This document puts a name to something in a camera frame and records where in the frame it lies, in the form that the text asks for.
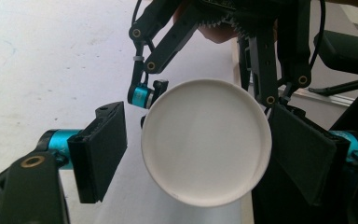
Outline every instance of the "black wire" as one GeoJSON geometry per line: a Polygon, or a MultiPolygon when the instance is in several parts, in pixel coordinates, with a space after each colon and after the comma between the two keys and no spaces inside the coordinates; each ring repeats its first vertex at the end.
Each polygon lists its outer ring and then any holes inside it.
{"type": "Polygon", "coordinates": [[[326,3],[324,0],[320,0],[320,3],[321,3],[321,24],[319,26],[319,36],[315,45],[315,51],[313,51],[312,58],[310,59],[310,69],[312,69],[313,65],[315,64],[316,57],[318,56],[319,48],[321,47],[322,39],[324,36],[324,24],[326,20],[326,3]]]}
{"type": "Polygon", "coordinates": [[[141,5],[142,0],[138,0],[138,2],[136,2],[136,6],[135,9],[133,10],[133,14],[132,14],[132,23],[134,24],[136,21],[136,15],[138,14],[138,10],[139,10],[139,6],[141,5]]]}
{"type": "Polygon", "coordinates": [[[144,84],[147,86],[147,82],[149,81],[149,74],[145,72],[145,81],[144,84]]]}

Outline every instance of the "bolt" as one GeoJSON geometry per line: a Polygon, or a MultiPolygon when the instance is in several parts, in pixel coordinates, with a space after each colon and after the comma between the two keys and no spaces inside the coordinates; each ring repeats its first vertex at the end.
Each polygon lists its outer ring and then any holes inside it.
{"type": "Polygon", "coordinates": [[[138,29],[135,29],[132,31],[132,35],[135,37],[139,37],[139,36],[141,36],[141,31],[138,29]]]}

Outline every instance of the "hole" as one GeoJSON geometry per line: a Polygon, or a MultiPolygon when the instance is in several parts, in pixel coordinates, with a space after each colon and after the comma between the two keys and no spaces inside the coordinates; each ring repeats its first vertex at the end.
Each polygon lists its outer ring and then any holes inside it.
{"type": "Polygon", "coordinates": [[[23,168],[32,168],[39,164],[41,164],[45,160],[43,156],[33,156],[30,158],[25,159],[21,162],[21,167],[23,168]]]}
{"type": "Polygon", "coordinates": [[[155,69],[156,65],[154,63],[148,63],[147,64],[147,68],[150,69],[150,70],[153,70],[155,69]]]}
{"type": "Polygon", "coordinates": [[[308,81],[308,79],[306,77],[304,77],[304,76],[301,76],[301,77],[298,78],[298,83],[301,84],[301,85],[306,84],[307,81],[308,81]]]}
{"type": "Polygon", "coordinates": [[[275,103],[275,97],[269,96],[267,97],[267,104],[272,105],[275,103]]]}

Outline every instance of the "black gear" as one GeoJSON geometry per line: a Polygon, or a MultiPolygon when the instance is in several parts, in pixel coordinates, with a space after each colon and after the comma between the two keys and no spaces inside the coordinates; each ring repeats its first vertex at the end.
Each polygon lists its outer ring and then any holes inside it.
{"type": "Polygon", "coordinates": [[[225,12],[225,10],[212,7],[202,0],[196,2],[195,7],[201,14],[200,26],[215,27],[229,17],[229,13],[225,12]]]}
{"type": "Polygon", "coordinates": [[[234,31],[238,34],[238,37],[244,37],[245,35],[248,35],[246,29],[241,26],[241,22],[239,22],[235,18],[230,18],[229,23],[234,28],[234,31]]]}

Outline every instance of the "white lid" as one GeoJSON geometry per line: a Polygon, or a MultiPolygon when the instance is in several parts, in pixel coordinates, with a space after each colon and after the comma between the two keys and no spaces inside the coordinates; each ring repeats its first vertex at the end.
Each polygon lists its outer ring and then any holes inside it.
{"type": "Polygon", "coordinates": [[[175,199],[196,206],[231,203],[252,190],[270,150],[269,124],[258,102],[215,79],[165,92],[142,130],[148,172],[175,199]]]}

